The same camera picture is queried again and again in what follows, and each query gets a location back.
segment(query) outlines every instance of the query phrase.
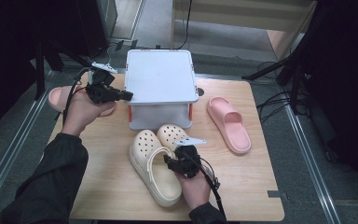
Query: gray floor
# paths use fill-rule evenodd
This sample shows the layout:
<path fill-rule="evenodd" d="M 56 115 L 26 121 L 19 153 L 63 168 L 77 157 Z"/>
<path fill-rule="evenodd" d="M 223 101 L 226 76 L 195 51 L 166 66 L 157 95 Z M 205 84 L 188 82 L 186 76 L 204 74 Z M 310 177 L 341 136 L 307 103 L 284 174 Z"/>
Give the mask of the gray floor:
<path fill-rule="evenodd" d="M 133 33 L 133 39 L 138 39 L 138 47 L 153 48 L 161 45 L 162 48 L 167 48 L 169 46 L 170 4 L 171 1 L 145 0 L 139 22 Z M 184 39 L 183 24 L 183 21 L 176 22 L 175 46 L 180 46 Z M 257 71 L 258 65 L 261 65 L 259 68 L 268 65 L 263 62 L 276 61 L 266 31 L 252 28 L 191 22 L 189 39 L 184 49 L 192 52 L 198 77 L 241 80 L 242 75 L 251 75 Z M 125 62 L 125 51 L 111 52 L 111 57 L 111 64 L 122 67 Z M 103 54 L 96 60 L 107 63 L 108 58 Z M 50 81 L 50 87 L 71 84 L 72 76 L 77 71 L 78 67 L 65 66 L 64 71 Z M 270 78 L 263 77 L 251 84 L 257 105 L 281 91 L 281 87 Z M 0 160 L 10 147 L 11 139 L 15 137 L 16 131 L 32 106 L 33 97 L 34 86 L 24 93 L 16 105 L 2 118 Z M 55 125 L 56 113 L 48 104 L 42 104 L 42 106 L 33 129 L 28 133 L 7 178 L 2 183 L 0 210 L 12 201 L 17 186 L 37 165 L 41 151 Z M 269 106 L 263 114 L 267 115 L 279 106 L 281 105 Z M 312 168 L 305 160 L 307 156 L 298 142 L 299 137 L 289 118 L 287 111 L 282 110 L 262 124 L 272 167 L 282 194 L 285 218 L 279 223 L 332 223 L 328 221 L 329 218 L 326 218 L 320 195 L 315 188 L 315 180 L 310 175 Z M 300 121 L 311 156 L 315 159 L 327 193 L 331 196 L 334 208 L 337 209 L 339 221 L 335 223 L 358 223 L 358 174 L 345 164 L 327 161 L 324 155 L 324 144 L 313 128 L 312 118 L 302 116 L 296 118 Z M 71 223 L 91 223 L 91 221 L 71 220 Z"/>

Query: person's left hand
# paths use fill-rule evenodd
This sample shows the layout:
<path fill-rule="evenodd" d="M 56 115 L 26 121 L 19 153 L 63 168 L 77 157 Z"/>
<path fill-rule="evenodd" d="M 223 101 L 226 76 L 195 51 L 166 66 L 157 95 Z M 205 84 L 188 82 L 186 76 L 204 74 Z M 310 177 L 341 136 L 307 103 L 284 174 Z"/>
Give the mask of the person's left hand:
<path fill-rule="evenodd" d="M 62 133 L 79 136 L 87 125 L 113 106 L 115 102 L 94 104 L 84 90 L 78 91 L 72 96 Z"/>

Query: person's right hand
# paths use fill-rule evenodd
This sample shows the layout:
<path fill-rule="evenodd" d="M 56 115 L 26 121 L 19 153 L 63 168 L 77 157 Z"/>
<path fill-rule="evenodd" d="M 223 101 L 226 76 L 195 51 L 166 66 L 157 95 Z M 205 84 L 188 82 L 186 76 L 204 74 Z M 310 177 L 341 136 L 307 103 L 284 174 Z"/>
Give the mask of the person's right hand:
<path fill-rule="evenodd" d="M 194 177 L 187 178 L 174 172 L 182 186 L 183 195 L 191 210 L 209 202 L 211 187 L 206 182 L 205 176 L 199 171 Z"/>

